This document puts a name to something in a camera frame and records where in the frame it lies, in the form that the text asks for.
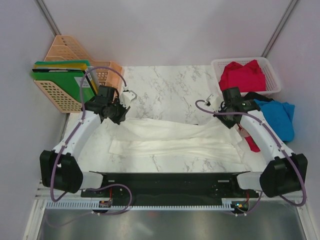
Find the white t shirt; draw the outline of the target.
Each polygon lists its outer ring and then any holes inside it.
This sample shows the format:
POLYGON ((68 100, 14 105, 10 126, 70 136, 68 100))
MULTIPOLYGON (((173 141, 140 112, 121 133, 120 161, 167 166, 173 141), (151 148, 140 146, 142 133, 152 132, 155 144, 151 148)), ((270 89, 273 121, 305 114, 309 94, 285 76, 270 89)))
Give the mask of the white t shirt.
POLYGON ((129 118, 119 125, 109 153, 120 156, 181 155, 241 164, 242 137, 213 118, 203 125, 129 118))

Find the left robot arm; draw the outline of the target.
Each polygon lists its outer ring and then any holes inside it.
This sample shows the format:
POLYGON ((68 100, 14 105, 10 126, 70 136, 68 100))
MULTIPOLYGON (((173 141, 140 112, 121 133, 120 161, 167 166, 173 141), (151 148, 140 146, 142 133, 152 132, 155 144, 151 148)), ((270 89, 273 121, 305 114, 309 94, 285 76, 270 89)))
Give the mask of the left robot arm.
POLYGON ((137 94, 128 88, 122 93, 114 87, 101 86, 96 96, 84 103, 73 129, 52 150, 39 157, 42 184, 50 190, 76 193, 92 189, 99 197, 106 196, 110 185, 100 173, 82 171, 78 158, 94 131, 105 119, 119 125, 126 119, 137 94))

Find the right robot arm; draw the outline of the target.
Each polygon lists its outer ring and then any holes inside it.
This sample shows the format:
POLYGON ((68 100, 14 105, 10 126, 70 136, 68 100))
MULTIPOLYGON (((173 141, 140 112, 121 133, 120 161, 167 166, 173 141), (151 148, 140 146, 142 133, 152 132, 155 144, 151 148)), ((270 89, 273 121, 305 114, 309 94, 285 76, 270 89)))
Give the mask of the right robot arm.
POLYGON ((276 135, 265 119, 261 108, 254 100, 245 100, 238 87, 222 91, 224 108, 214 113, 227 128, 240 125, 253 138, 260 149, 266 168, 262 172, 240 173, 229 184, 235 197, 247 190, 262 191, 269 198, 283 196, 296 191, 305 191, 308 160, 295 154, 276 135))

